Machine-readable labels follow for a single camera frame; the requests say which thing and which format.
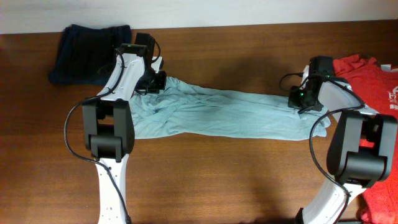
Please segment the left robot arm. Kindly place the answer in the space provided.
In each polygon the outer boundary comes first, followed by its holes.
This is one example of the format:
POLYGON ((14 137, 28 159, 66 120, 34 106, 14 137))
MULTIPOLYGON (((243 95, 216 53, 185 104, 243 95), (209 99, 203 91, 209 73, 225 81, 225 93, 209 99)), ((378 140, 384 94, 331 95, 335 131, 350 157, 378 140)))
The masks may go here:
POLYGON ((150 34, 116 49, 116 63, 105 87, 82 104, 85 147, 99 179, 99 223, 130 223, 126 206, 126 168, 135 130, 129 100, 164 90, 160 47, 150 34))

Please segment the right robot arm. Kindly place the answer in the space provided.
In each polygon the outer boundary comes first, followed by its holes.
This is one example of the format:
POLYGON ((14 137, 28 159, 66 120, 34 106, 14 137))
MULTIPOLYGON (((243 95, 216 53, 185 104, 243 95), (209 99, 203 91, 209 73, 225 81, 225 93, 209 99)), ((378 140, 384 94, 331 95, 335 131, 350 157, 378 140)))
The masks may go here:
POLYGON ((326 156, 326 169, 319 164, 313 145, 312 160, 325 176, 315 198, 296 214, 295 223, 339 223, 350 202, 376 182, 386 180, 392 170, 397 120, 370 108, 348 80, 337 77, 333 59, 317 56, 300 74, 302 82, 289 90, 288 106, 299 114, 327 109, 310 129, 329 116, 337 126, 326 156))

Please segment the light blue t-shirt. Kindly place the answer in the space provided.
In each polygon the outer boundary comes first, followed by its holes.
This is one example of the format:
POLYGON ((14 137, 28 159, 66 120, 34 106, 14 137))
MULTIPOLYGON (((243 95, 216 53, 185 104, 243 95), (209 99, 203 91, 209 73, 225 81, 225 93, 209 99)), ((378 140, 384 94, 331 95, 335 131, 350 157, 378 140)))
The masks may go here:
POLYGON ((135 95, 130 101, 138 139, 182 133, 229 138, 301 141, 327 109, 302 114, 285 96, 216 90, 168 77, 159 94, 135 95))

